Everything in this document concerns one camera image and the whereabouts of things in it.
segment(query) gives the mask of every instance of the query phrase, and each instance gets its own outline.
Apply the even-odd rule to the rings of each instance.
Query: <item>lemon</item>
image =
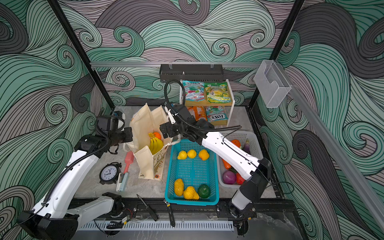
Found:
[[[199,152],[199,158],[203,161],[207,160],[209,158],[209,153],[207,150],[203,149]]]
[[[174,183],[174,189],[175,189],[175,194],[177,196],[182,196],[184,192],[184,183],[181,178],[177,179]]]
[[[199,195],[197,194],[193,186],[187,187],[187,189],[183,193],[183,196],[187,200],[199,200]]]
[[[195,150],[191,149],[191,150],[188,151],[187,155],[188,155],[189,158],[193,159],[193,158],[196,157],[197,153],[196,153]]]
[[[184,160],[187,158],[187,152],[186,151],[180,151],[179,155],[177,156],[177,159]]]

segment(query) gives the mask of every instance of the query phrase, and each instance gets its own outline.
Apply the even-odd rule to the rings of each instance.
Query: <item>black cable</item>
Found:
[[[17,227],[17,226],[20,226],[21,224],[23,224],[23,223],[25,223],[26,221],[28,221],[28,220],[30,220],[31,218],[33,218],[36,214],[38,214],[38,213],[43,209],[43,207],[45,207],[45,205],[42,206],[42,207],[41,207],[35,214],[33,214],[32,216],[30,216],[30,217],[27,218],[26,220],[24,220],[24,221],[22,221],[21,223],[18,223],[18,224],[16,224],[16,225],[12,226],[10,229],[8,229],[8,231],[6,231],[6,232],[4,233],[4,235],[0,238],[0,240],[3,240],[3,238],[5,237],[5,235],[6,235],[7,233],[9,233],[9,231],[10,231],[12,228],[15,228],[15,227]]]
[[[233,126],[233,127],[222,127],[222,128],[209,129],[209,128],[202,128],[202,127],[198,127],[198,126],[190,124],[189,122],[187,122],[184,118],[182,118],[180,116],[180,114],[173,108],[171,102],[169,101],[169,98],[168,98],[168,95],[167,95],[167,87],[168,87],[168,85],[170,83],[178,83],[181,86],[182,94],[183,94],[183,105],[185,104],[185,88],[184,88],[183,84],[180,81],[169,80],[169,81],[166,82],[166,84],[164,86],[164,97],[165,97],[166,102],[169,105],[170,109],[172,110],[173,115],[176,116],[177,118],[179,118],[182,122],[187,124],[189,127],[192,127],[194,129],[197,129],[197,130],[200,130],[200,131],[204,131],[204,132],[221,132],[221,131],[226,131],[226,130],[234,130],[234,129],[237,130],[237,129],[241,128],[240,125],[237,125],[237,126]]]
[[[95,122],[95,129],[96,129],[96,132],[98,132],[100,135],[102,135],[104,138],[105,138],[105,144],[101,147],[101,148],[98,148],[97,150],[94,150],[80,158],[78,158],[76,161],[74,161],[73,163],[71,163],[69,166],[67,166],[64,171],[62,171],[59,176],[55,179],[55,181],[53,182],[53,184],[51,185],[50,189],[48,190],[43,202],[41,203],[43,206],[45,206],[47,204],[47,202],[49,201],[50,199],[50,196],[53,192],[53,190],[55,189],[55,187],[57,186],[57,184],[59,183],[59,181],[63,178],[63,176],[69,171],[71,170],[76,164],[78,164],[79,162],[81,162],[82,160],[86,159],[87,157],[90,157],[92,156],[93,154],[95,153],[98,153],[98,152],[101,152],[103,151],[105,148],[109,147],[109,144],[110,144],[110,140],[108,138],[108,136],[106,134],[104,134],[98,127],[98,119],[96,119],[96,122]]]
[[[232,134],[232,133],[236,132],[236,131],[239,130],[239,129],[240,129],[240,128],[238,128],[238,129],[236,129],[236,130],[234,130],[234,131],[228,133],[227,135],[223,136],[223,142],[224,142],[224,138],[226,138],[229,134]]]
[[[99,226],[97,225],[97,223],[96,223],[96,221],[95,221],[94,219],[93,219],[93,221],[95,222],[96,227],[97,227],[102,233],[104,233],[105,235],[109,236],[108,233],[104,232],[101,228],[99,228]]]
[[[120,229],[124,227],[124,223],[117,222],[117,221],[111,221],[112,225],[108,225],[107,229]]]
[[[103,112],[104,112],[104,108],[101,108],[99,111],[99,114],[96,117],[100,116]]]
[[[264,173],[263,173],[261,170],[259,170],[259,172],[263,175],[263,177],[269,182],[269,184],[270,184],[271,186],[276,185],[276,184],[279,184],[279,183],[290,184],[290,185],[292,186],[292,191],[287,192],[287,193],[281,191],[283,194],[291,194],[291,193],[294,192],[294,190],[295,190],[295,186],[294,186],[292,183],[290,183],[290,182],[284,182],[284,181],[283,181],[283,182],[274,182],[274,183],[271,183],[271,182],[268,180],[268,178],[264,175]]]
[[[279,183],[286,183],[286,184],[290,184],[291,186],[292,186],[292,191],[290,191],[290,192],[283,192],[282,191],[282,193],[283,194],[291,194],[291,193],[293,193],[294,191],[295,191],[295,186],[292,184],[292,183],[290,183],[290,182],[274,182],[273,184],[271,184],[271,185],[268,185],[268,186],[266,186],[265,188],[267,188],[267,187],[269,187],[269,186],[273,186],[273,185],[276,185],[276,184],[279,184]]]

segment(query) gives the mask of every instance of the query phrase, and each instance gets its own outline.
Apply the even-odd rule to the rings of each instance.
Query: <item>canvas bag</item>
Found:
[[[161,180],[164,157],[171,145],[172,138],[162,139],[163,148],[152,155],[149,150],[151,143],[148,133],[160,132],[160,125],[168,122],[162,106],[151,111],[145,104],[133,117],[129,124],[132,128],[132,142],[126,143],[133,152],[140,167],[139,178]]]

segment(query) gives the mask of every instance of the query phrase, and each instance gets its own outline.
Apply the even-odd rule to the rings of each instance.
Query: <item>candy package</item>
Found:
[[[207,106],[205,107],[207,113],[208,122],[214,122],[218,120],[228,120],[225,114],[225,109],[222,106]]]
[[[208,120],[207,114],[205,113],[205,107],[195,106],[195,107],[187,107],[187,109],[190,112],[190,114],[195,117],[196,121],[200,119]]]
[[[204,100],[204,83],[183,81],[185,88],[185,99],[189,101],[203,101]]]
[[[227,83],[206,83],[207,100],[211,103],[230,103]]]

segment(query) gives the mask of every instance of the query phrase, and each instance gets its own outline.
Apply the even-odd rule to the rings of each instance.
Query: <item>wall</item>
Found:
[[[46,193],[105,100],[46,0],[0,3],[0,232]],[[15,227],[5,239],[28,238]]]
[[[270,57],[294,0],[59,2],[91,61],[261,62]],[[98,70],[116,105],[164,103],[158,68]],[[225,70],[237,105],[248,105],[255,73]],[[168,95],[178,99],[178,88]]]
[[[376,192],[384,196],[383,1],[330,0],[299,13],[278,61]],[[257,122],[310,239],[384,234],[290,95],[257,100]],[[284,191],[290,187],[282,184]]]

